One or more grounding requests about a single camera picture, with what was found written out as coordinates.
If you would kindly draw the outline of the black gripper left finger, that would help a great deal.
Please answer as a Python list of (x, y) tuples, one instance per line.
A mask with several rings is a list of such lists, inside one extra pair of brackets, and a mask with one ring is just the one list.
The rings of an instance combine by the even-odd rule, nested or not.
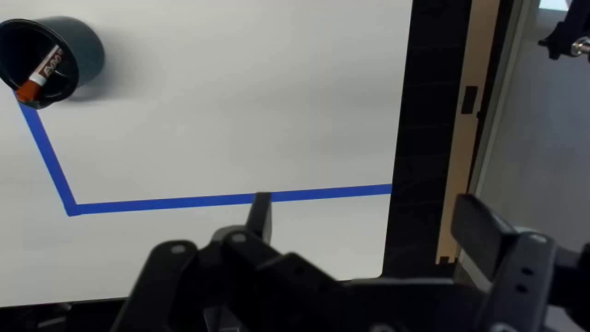
[(258, 192), (249, 211), (247, 229), (256, 235), (262, 242), (271, 240), (273, 233), (273, 204), (269, 192)]

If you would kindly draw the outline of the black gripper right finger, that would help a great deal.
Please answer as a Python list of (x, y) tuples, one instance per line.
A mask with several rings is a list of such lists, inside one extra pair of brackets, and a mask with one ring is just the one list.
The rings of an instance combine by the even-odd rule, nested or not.
[(490, 283), (474, 331), (540, 332), (557, 244), (538, 233), (518, 233), (474, 196), (455, 200), (452, 235)]

